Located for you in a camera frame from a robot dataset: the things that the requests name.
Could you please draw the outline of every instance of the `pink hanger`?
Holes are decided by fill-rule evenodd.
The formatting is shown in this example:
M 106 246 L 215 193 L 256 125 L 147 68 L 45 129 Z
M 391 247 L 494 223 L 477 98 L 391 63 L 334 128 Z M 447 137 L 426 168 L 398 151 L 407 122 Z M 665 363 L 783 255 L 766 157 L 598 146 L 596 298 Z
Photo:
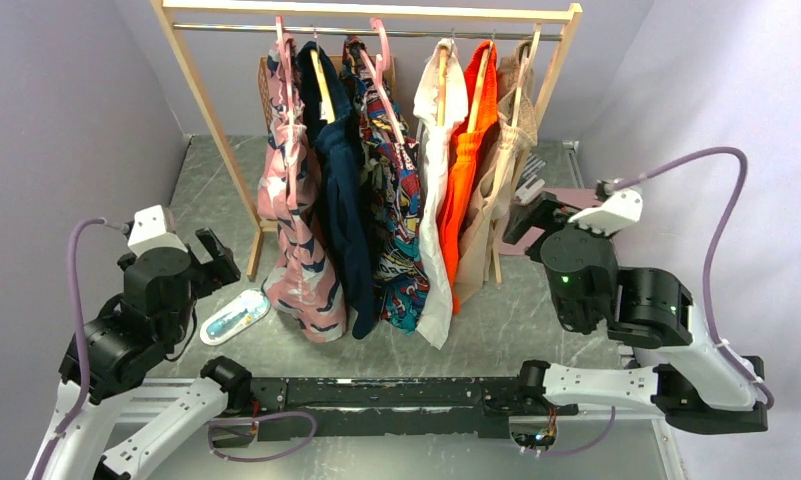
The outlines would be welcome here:
M 285 88 L 288 94 L 287 109 L 288 109 L 288 140 L 286 143 L 294 141 L 294 121 L 296 113 L 294 112 L 294 76 L 291 71 L 291 55 L 288 50 L 289 36 L 285 35 L 285 27 L 283 25 L 282 16 L 276 17 L 276 45 L 279 52 L 279 61 L 284 66 L 285 71 Z
M 394 108 L 391 106 L 391 100 L 388 98 L 388 93 L 385 91 L 382 78 L 383 72 L 388 70 L 391 66 L 391 51 L 388 49 L 388 34 L 385 32 L 385 26 L 382 24 L 382 20 L 378 18 L 371 19 L 371 27 L 379 32 L 382 52 L 376 54 L 376 65 L 371 63 L 371 59 L 367 54 L 362 55 L 362 61 L 365 64 L 365 68 L 370 72 L 371 78 L 374 80 L 374 87 L 376 87 L 376 91 L 379 94 L 379 99 L 382 100 L 382 106 L 391 123 L 391 128 L 394 130 L 395 141 L 404 143 L 406 139 L 403 135 L 403 130 L 400 128 L 400 122 L 397 121 L 397 116 L 394 114 Z

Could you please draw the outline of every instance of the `gray wall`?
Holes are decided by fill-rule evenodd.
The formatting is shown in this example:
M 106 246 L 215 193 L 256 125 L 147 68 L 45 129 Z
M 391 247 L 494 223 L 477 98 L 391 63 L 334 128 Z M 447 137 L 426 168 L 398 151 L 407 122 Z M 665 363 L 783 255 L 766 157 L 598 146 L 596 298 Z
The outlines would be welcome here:
M 55 403 L 71 228 L 168 202 L 184 148 L 111 2 L 0 2 L 0 479 L 25 476 Z M 82 238 L 88 318 L 122 283 L 102 230 Z
M 713 271 L 717 321 L 766 362 L 777 397 L 766 434 L 679 435 L 693 479 L 801 479 L 801 1 L 656 2 L 582 137 L 586 179 L 629 176 L 733 145 L 750 156 Z M 645 186 L 623 264 L 675 272 L 702 298 L 707 243 L 737 163 L 715 157 Z
M 156 71 L 165 95 L 176 112 L 183 130 L 187 133 L 207 133 L 205 123 L 182 77 L 179 65 L 170 51 L 161 29 L 150 9 L 149 0 L 123 0 L 116 2 L 138 44 Z M 376 4 L 403 4 L 399 0 L 369 0 Z M 413 0 L 412 5 L 466 6 L 491 8 L 491 0 Z M 503 8 L 567 9 L 568 0 L 502 0 L 496 6 Z M 557 84 L 541 133 L 545 138 L 575 139 L 596 117 L 600 100 L 609 86 L 618 64 L 626 53 L 653 0 L 584 0 L 585 14 L 571 53 Z M 273 25 L 268 16 L 180 15 L 183 21 L 213 21 L 222 23 L 255 23 Z M 367 19 L 340 19 L 317 17 L 290 17 L 291 26 L 315 25 L 319 27 L 368 28 Z M 386 20 L 390 30 L 449 31 L 518 31 L 513 25 L 465 23 L 445 24 L 440 21 Z M 186 32 L 187 43 L 197 61 L 201 74 L 227 133 L 264 133 L 256 70 L 258 58 L 267 54 L 273 34 Z M 301 36 L 300 45 L 310 40 Z M 368 45 L 376 45 L 373 37 L 366 37 Z M 343 37 L 321 37 L 320 44 L 330 54 L 340 54 Z M 412 100 L 418 86 L 424 61 L 432 54 L 436 39 L 394 39 L 392 55 L 397 67 L 397 96 L 407 121 L 412 122 Z M 467 64 L 477 40 L 462 40 L 459 53 Z M 497 42 L 498 53 L 511 54 L 514 42 Z M 536 71 L 536 92 L 541 85 L 553 51 L 551 44 L 539 49 Z

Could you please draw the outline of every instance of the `pink patterned garment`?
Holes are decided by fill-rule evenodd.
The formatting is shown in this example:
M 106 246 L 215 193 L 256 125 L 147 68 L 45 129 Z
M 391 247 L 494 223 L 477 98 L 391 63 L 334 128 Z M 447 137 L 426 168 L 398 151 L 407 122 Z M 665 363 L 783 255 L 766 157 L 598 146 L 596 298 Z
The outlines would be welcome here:
M 321 184 L 321 170 L 302 122 L 303 102 L 297 92 L 299 75 L 291 62 L 294 39 L 286 35 L 283 41 L 288 58 L 280 55 L 274 44 L 268 55 L 267 71 L 259 72 L 267 76 L 273 120 L 265 173 L 259 181 L 258 212 L 262 218 L 276 220 L 279 225 L 279 259 L 262 290 L 274 308 L 300 322 L 309 340 L 322 343 L 341 337 L 347 311 L 341 281 L 326 255 L 312 208 Z M 288 124 L 286 70 L 293 79 L 293 130 Z

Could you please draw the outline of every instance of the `clothes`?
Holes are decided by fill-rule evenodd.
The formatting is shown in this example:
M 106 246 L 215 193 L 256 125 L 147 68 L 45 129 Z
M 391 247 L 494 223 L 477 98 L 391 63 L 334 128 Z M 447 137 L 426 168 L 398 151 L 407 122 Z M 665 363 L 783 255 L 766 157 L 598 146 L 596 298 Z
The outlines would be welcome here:
M 367 55 L 357 37 L 344 42 L 342 81 L 359 115 L 367 181 L 363 214 L 373 268 L 379 318 L 411 334 L 424 308 L 429 281 L 418 245 L 421 188 L 415 164 L 418 145 L 394 138 L 385 108 L 393 108 L 404 133 L 408 130 L 393 103 L 383 106 L 373 79 L 362 63 Z
M 439 49 L 450 49 L 447 57 L 447 81 L 444 125 L 436 125 L 438 113 Z M 422 161 L 420 163 L 421 189 L 424 194 L 424 211 L 421 218 L 421 262 L 430 280 L 417 331 L 427 341 L 441 348 L 447 340 L 450 318 L 453 315 L 453 294 L 438 241 L 438 212 L 447 192 L 447 164 L 450 136 L 468 115 L 468 94 L 465 77 L 459 64 L 456 46 L 449 39 L 438 42 L 432 57 L 427 60 L 418 90 L 415 93 L 415 116 L 424 128 Z
M 498 102 L 500 134 L 497 146 L 489 151 L 481 165 L 482 175 L 465 218 L 469 226 L 459 239 L 459 270 L 454 291 L 460 302 L 482 288 L 491 257 L 489 252 L 495 239 L 499 238 L 494 236 L 491 222 L 508 213 L 515 161 L 518 155 L 537 142 L 538 124 L 532 101 L 527 96 L 532 86 L 531 70 L 524 74 L 520 107 L 515 111 L 518 69 L 512 67 L 520 62 L 522 46 L 518 46 L 514 56 L 504 58 L 498 70 L 498 89 L 506 92 Z M 509 74 L 501 74 L 504 66 L 508 66 Z M 518 115 L 515 128 L 511 126 L 513 115 Z
M 311 52 L 318 49 L 335 121 L 322 119 L 321 94 Z M 374 282 L 365 230 L 359 213 L 359 168 L 364 153 L 353 107 L 329 57 L 309 42 L 297 55 L 305 111 L 306 134 L 322 167 L 323 186 L 315 210 L 330 257 L 335 261 L 347 301 L 353 337 L 364 338 L 376 324 Z
M 283 42 L 288 61 L 274 44 L 267 70 L 259 72 L 266 75 L 272 93 L 273 135 L 268 138 L 265 172 L 259 181 L 258 213 L 278 222 L 279 242 L 279 258 L 262 284 L 262 291 L 274 308 L 300 322 L 309 340 L 327 342 L 341 337 L 345 330 L 344 290 L 324 251 L 320 224 L 312 208 L 318 197 L 320 166 L 308 146 L 302 124 L 298 72 L 291 65 L 294 40 L 286 35 Z M 294 81 L 293 112 L 287 111 L 286 70 L 292 72 Z M 293 137 L 289 115 L 294 117 Z
M 465 70 L 465 84 L 470 104 L 473 102 L 482 56 L 489 45 L 491 46 L 491 55 L 486 65 L 477 125 L 474 131 L 468 132 L 468 120 L 465 120 L 453 133 L 452 146 L 456 152 L 456 160 L 450 166 L 447 175 L 447 194 L 444 197 L 444 207 L 438 217 L 439 241 L 451 288 L 456 281 L 456 273 L 459 269 L 459 231 L 471 197 L 478 154 L 486 133 L 497 122 L 497 69 L 495 67 L 497 65 L 497 47 L 494 43 L 485 41 L 480 44 L 471 58 L 471 64 Z M 458 297 L 454 291 L 453 313 L 459 313 L 459 310 Z

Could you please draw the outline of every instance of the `clothing rack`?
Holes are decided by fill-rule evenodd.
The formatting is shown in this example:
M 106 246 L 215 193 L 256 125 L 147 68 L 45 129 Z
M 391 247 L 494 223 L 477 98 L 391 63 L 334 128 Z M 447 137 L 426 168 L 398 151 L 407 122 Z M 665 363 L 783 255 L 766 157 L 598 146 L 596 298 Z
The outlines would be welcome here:
M 568 50 L 576 34 L 577 27 L 582 16 L 582 7 L 578 3 L 572 3 L 568 10 L 515 10 L 515 9 L 492 9 L 492 8 L 464 8 L 464 7 L 423 7 L 411 5 L 357 5 L 340 3 L 295 3 L 295 2 L 266 2 L 249 0 L 150 0 L 153 11 L 159 21 L 159 25 L 173 50 L 182 74 L 197 101 L 200 113 L 209 128 L 209 132 L 220 151 L 221 158 L 226 165 L 229 175 L 232 177 L 235 188 L 247 214 L 250 216 L 256 228 L 253 244 L 250 250 L 250 258 L 247 263 L 247 277 L 254 280 L 259 266 L 259 256 L 261 254 L 262 238 L 264 232 L 276 232 L 275 222 L 262 220 L 256 211 L 255 196 L 247 187 L 241 168 L 235 159 L 235 152 L 232 145 L 226 138 L 223 131 L 223 124 L 217 116 L 214 104 L 209 96 L 206 86 L 200 77 L 200 72 L 191 55 L 183 31 L 229 31 L 229 32 L 275 32 L 276 27 L 265 27 L 260 25 L 229 25 L 215 23 L 179 23 L 175 22 L 174 15 L 179 12 L 192 13 L 224 13 L 224 14 L 264 14 L 273 16 L 325 16 L 325 17 L 346 17 L 346 18 L 406 18 L 419 20 L 449 20 L 450 23 L 462 20 L 474 20 L 480 22 L 502 22 L 516 23 L 533 27 L 545 24 L 561 25 L 558 35 L 542 35 L 544 41 L 558 42 L 547 72 L 541 84 L 541 90 L 535 103 L 535 115 L 539 126 L 550 103 L 553 88 L 559 78 L 559 73 L 568 56 Z M 286 27 L 289 33 L 313 33 L 315 30 L 319 34 L 342 35 L 351 32 L 355 35 L 374 35 L 375 31 L 358 31 L 349 29 L 327 29 L 327 28 L 292 28 Z M 523 35 L 516 33 L 497 33 L 497 32 L 388 32 L 389 36 L 395 37 L 428 37 L 441 36 L 456 38 L 491 38 L 495 39 L 523 39 L 531 38 L 532 31 Z M 527 155 L 524 154 L 516 163 L 515 182 L 512 185 L 512 192 L 517 186 L 517 177 L 523 170 Z M 499 255 L 494 252 L 495 273 L 500 278 Z

